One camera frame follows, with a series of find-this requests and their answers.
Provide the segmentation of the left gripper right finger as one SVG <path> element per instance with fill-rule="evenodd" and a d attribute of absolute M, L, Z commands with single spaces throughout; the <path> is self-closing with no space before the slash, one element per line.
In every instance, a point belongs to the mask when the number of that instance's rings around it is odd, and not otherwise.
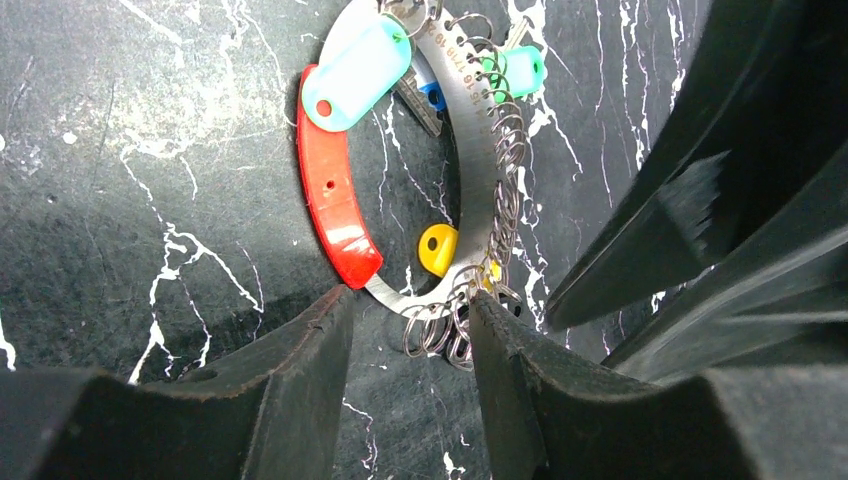
<path fill-rule="evenodd" d="M 847 475 L 842 326 L 659 386 L 580 357 L 488 294 L 469 314 L 496 479 Z"/>

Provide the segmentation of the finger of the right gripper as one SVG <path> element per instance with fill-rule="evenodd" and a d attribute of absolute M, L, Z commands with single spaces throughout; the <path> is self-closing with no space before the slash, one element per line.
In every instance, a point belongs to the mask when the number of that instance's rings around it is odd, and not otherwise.
<path fill-rule="evenodd" d="M 846 3 L 712 2 L 667 121 L 552 293 L 548 327 L 585 324 L 722 262 L 846 142 Z"/>
<path fill-rule="evenodd" d="M 604 366 L 668 383 L 847 319 L 847 149 Z"/>

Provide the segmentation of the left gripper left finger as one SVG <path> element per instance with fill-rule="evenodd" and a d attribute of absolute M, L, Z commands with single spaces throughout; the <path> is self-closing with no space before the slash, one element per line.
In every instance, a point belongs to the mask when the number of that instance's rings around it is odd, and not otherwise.
<path fill-rule="evenodd" d="M 99 369 L 1 376 L 5 479 L 328 479 L 354 330 L 338 285 L 175 382 Z"/>

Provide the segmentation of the yellow tag key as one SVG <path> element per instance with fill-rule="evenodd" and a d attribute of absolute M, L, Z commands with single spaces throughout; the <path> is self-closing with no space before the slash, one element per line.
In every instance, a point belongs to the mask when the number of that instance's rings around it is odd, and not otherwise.
<path fill-rule="evenodd" d="M 509 279 L 508 271 L 492 253 L 493 229 L 489 227 L 479 242 L 465 245 L 457 228 L 445 223 L 429 226 L 418 242 L 418 260 L 426 271 L 449 281 L 454 294 L 480 288 L 492 292 L 496 284 Z"/>

